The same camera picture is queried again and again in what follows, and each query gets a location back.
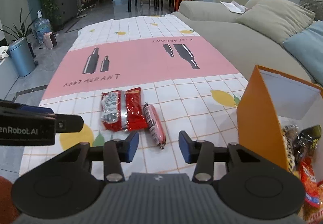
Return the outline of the white paper on sofa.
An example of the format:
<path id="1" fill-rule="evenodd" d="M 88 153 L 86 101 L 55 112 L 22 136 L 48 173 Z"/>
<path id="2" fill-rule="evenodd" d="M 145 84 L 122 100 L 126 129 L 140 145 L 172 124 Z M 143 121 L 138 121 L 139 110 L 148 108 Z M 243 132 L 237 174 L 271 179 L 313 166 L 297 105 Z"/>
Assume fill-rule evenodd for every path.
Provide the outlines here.
<path id="1" fill-rule="evenodd" d="M 230 12 L 236 13 L 236 14 L 244 14 L 246 11 L 248 11 L 248 8 L 238 4 L 235 1 L 232 2 L 220 2 L 222 5 L 224 5 Z"/>

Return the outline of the orange paper box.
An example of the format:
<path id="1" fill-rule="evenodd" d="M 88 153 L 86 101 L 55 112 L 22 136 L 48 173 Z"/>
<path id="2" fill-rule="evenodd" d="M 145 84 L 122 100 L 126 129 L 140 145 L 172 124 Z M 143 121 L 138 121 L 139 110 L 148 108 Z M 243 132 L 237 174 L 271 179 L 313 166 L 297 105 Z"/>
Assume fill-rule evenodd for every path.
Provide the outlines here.
<path id="1" fill-rule="evenodd" d="M 254 67 L 237 107 L 239 144 L 288 169 L 284 124 L 322 125 L 322 87 L 267 67 Z"/>

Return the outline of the beige cushion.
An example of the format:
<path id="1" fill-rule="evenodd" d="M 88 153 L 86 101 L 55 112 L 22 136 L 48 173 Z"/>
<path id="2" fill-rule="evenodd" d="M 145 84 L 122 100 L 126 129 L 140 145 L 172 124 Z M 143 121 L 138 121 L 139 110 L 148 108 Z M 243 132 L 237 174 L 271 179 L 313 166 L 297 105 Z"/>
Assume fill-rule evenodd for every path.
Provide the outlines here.
<path id="1" fill-rule="evenodd" d="M 315 19 L 315 13 L 288 0 L 260 0 L 236 22 L 245 25 L 277 44 L 302 32 Z"/>

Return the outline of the dark grey cabinet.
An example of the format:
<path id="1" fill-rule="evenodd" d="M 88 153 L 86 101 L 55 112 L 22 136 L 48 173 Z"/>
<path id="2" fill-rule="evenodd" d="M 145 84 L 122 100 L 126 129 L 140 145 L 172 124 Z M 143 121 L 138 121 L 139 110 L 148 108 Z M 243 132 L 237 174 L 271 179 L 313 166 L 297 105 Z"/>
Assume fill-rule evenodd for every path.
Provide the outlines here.
<path id="1" fill-rule="evenodd" d="M 54 31 L 62 29 L 67 22 L 78 16 L 77 0 L 52 0 L 51 5 L 42 6 L 42 9 Z"/>

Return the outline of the large red snack bag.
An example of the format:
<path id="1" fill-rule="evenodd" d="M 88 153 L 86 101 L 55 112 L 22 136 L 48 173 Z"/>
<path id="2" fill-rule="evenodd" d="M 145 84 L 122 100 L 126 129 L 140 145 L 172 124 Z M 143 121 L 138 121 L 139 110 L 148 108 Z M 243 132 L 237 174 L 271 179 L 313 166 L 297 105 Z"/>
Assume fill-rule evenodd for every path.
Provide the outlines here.
<path id="1" fill-rule="evenodd" d="M 141 88 L 103 93 L 101 122 L 105 129 L 113 132 L 146 129 L 148 124 L 141 107 Z"/>

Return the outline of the light blue cushion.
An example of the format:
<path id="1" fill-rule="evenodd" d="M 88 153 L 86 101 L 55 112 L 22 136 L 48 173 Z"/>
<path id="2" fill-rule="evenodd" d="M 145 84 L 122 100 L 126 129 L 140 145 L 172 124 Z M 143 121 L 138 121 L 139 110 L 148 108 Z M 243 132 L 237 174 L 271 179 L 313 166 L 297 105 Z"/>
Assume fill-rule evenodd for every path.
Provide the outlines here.
<path id="1" fill-rule="evenodd" d="M 308 71 L 313 79 L 322 84 L 322 21 L 286 39 L 283 47 Z"/>

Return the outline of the orange round stool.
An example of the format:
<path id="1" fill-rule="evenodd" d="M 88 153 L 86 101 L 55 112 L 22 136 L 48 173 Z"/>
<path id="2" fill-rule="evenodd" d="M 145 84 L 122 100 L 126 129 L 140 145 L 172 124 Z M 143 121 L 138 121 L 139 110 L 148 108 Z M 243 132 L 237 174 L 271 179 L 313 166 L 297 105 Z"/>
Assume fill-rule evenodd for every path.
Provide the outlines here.
<path id="1" fill-rule="evenodd" d="M 12 223 L 19 217 L 11 197 L 13 184 L 2 176 L 0 181 L 0 224 Z"/>

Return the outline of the pink white checked tablecloth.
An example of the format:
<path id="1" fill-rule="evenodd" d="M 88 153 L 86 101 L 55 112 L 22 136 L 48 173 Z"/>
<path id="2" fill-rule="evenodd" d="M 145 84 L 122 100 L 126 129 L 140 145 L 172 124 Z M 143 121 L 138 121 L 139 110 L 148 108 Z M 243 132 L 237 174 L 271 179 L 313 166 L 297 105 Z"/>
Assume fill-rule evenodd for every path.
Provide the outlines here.
<path id="1" fill-rule="evenodd" d="M 80 115 L 79 133 L 57 134 L 52 146 L 26 147 L 25 174 L 79 142 L 100 146 L 124 139 L 102 121 L 102 94 L 141 89 L 141 102 L 155 107 L 166 134 L 157 147 L 139 132 L 131 173 L 193 173 L 178 146 L 178 133 L 216 146 L 238 141 L 236 108 L 247 80 L 200 33 L 174 15 L 108 20 L 86 26 L 68 51 L 40 102 L 55 113 Z"/>

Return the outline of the grey patterned cushion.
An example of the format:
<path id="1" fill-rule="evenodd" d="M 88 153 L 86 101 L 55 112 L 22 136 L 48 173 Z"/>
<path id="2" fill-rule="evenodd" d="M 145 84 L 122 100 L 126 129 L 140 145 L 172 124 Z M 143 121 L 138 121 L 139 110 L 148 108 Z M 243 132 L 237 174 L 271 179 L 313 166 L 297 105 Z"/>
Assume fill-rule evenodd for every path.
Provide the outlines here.
<path id="1" fill-rule="evenodd" d="M 299 5 L 315 13 L 315 21 L 323 20 L 323 0 L 300 0 Z"/>

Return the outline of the blue water jug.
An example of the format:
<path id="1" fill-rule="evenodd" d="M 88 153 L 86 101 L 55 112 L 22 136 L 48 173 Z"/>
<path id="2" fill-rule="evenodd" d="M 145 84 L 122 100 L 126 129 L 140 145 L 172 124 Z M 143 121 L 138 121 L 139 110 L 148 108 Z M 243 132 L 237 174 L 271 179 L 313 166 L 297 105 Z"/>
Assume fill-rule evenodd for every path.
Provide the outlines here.
<path id="1" fill-rule="evenodd" d="M 39 44 L 44 41 L 44 34 L 51 32 L 51 22 L 48 19 L 42 17 L 42 12 L 37 11 L 38 18 L 34 22 L 35 34 L 37 35 L 37 40 Z"/>

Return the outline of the pink small heater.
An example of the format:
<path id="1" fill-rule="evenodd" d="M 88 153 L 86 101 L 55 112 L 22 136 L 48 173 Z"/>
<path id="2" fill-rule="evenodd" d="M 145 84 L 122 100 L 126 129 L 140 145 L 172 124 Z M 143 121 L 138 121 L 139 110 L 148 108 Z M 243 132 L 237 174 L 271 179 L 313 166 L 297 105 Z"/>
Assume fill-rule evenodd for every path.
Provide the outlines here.
<path id="1" fill-rule="evenodd" d="M 52 32 L 47 32 L 43 36 L 43 42 L 46 48 L 53 49 L 58 45 L 56 35 Z"/>

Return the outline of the dark candy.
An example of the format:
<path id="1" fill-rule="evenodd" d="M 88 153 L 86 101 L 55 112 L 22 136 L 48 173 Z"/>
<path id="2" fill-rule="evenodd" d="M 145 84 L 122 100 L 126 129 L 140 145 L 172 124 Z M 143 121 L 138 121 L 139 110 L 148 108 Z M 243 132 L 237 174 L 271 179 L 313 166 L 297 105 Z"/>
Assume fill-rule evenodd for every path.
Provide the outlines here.
<path id="1" fill-rule="evenodd" d="M 299 132 L 292 144 L 296 164 L 300 164 L 307 156 L 314 156 L 321 135 L 322 129 L 320 125 L 315 125 Z"/>

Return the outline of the yellow waffle cookie pack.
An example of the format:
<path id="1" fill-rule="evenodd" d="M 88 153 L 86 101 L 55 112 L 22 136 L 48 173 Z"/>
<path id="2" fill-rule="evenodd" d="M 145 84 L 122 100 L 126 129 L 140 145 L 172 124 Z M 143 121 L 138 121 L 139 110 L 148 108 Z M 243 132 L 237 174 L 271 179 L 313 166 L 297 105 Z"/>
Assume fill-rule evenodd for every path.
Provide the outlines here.
<path id="1" fill-rule="evenodd" d="M 298 134 L 299 128 L 297 125 L 282 126 L 282 137 L 287 158 L 287 170 L 295 176 L 298 176 L 298 173 L 296 172 L 299 164 L 299 158 L 295 151 L 294 141 L 298 137 Z"/>

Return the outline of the blue trash bin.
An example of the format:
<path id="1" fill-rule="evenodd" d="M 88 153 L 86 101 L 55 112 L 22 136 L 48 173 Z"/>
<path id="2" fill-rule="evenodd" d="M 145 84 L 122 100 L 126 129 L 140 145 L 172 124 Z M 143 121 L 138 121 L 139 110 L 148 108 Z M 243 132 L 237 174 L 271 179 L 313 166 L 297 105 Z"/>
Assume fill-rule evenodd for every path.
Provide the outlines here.
<path id="1" fill-rule="evenodd" d="M 8 54 L 20 77 L 25 77 L 35 70 L 35 62 L 25 37 L 9 45 Z"/>

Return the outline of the small red snack packet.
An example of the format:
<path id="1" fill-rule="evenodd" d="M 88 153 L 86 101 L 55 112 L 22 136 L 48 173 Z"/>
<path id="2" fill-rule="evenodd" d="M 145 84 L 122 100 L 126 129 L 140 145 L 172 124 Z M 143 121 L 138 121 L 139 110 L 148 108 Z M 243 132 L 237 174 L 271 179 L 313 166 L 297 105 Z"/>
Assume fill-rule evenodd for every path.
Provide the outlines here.
<path id="1" fill-rule="evenodd" d="M 322 181 L 316 181 L 311 157 L 300 162 L 298 171 L 305 190 L 303 220 L 306 223 L 322 223 Z"/>

